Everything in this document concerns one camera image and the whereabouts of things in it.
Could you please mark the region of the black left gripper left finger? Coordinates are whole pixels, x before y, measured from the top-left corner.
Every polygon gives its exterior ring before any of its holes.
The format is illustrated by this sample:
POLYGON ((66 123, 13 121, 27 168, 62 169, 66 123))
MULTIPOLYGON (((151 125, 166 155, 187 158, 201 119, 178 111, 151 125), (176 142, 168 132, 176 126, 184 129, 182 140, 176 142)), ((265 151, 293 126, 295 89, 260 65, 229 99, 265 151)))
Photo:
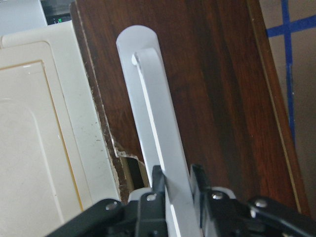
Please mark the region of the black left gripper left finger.
POLYGON ((165 197, 165 175, 160 165, 155 165, 152 170, 152 194, 165 197))

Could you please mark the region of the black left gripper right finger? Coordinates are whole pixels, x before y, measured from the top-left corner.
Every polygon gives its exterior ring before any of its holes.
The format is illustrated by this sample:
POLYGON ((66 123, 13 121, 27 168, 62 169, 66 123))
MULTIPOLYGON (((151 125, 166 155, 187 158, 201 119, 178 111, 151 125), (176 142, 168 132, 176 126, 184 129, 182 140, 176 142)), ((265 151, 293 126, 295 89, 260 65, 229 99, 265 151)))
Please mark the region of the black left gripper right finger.
POLYGON ((199 197, 200 193, 211 190, 208 177, 206 176, 203 167, 199 164, 191 165, 191 188, 193 197, 199 197))

